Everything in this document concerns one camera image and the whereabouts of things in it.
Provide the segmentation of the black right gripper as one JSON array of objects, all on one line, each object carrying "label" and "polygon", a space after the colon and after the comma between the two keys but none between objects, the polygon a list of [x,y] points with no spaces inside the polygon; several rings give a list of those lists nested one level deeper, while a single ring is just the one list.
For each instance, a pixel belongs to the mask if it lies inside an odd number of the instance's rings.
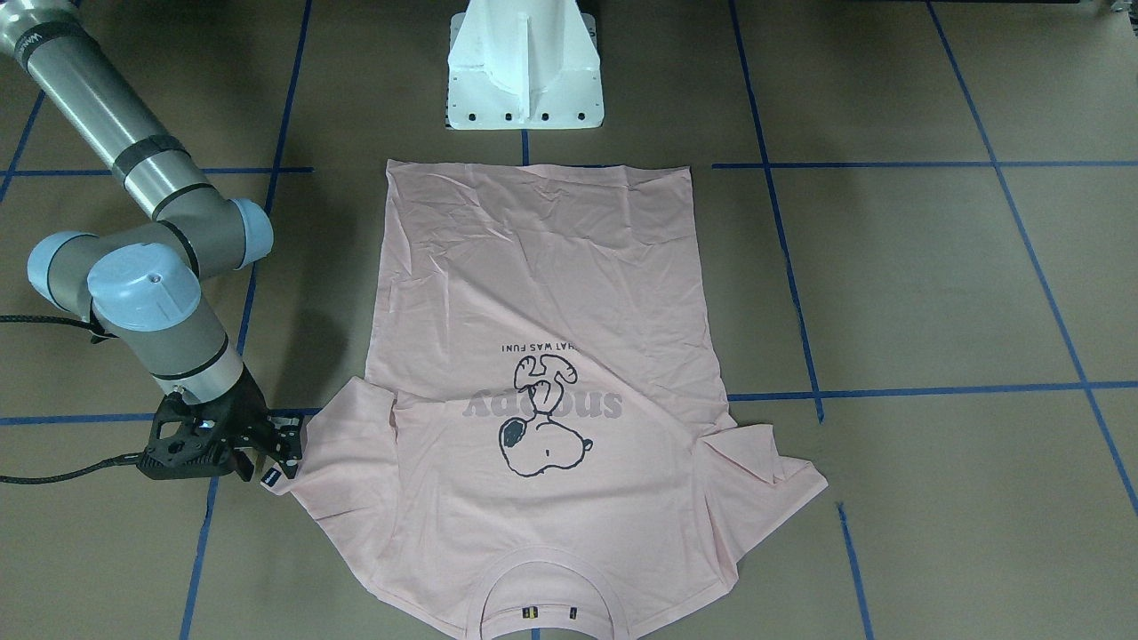
[{"label": "black right gripper", "polygon": [[281,492],[284,473],[302,458],[300,415],[269,416],[267,401],[247,368],[233,388],[206,404],[187,404],[174,389],[163,397],[138,470],[147,478],[173,481],[224,476],[236,471],[251,479],[251,458],[245,450],[269,456],[259,486]]}]

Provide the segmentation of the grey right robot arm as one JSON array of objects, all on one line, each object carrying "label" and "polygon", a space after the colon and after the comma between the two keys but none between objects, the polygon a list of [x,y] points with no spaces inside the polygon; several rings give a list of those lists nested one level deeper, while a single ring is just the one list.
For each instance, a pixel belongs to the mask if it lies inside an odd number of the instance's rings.
[{"label": "grey right robot arm", "polygon": [[3,55],[77,130],[145,220],[61,230],[26,260],[34,292],[98,339],[119,340],[160,388],[139,452],[96,463],[155,481],[296,477],[300,418],[274,417],[204,284],[267,259],[267,212],[228,198],[115,68],[73,1],[5,1]]}]

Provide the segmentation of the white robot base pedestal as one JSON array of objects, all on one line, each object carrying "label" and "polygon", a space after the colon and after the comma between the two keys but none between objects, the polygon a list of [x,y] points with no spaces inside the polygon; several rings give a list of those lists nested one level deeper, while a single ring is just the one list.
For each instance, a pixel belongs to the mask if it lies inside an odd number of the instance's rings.
[{"label": "white robot base pedestal", "polygon": [[445,122],[459,131],[605,121],[595,13],[577,1],[471,1],[450,20]]}]

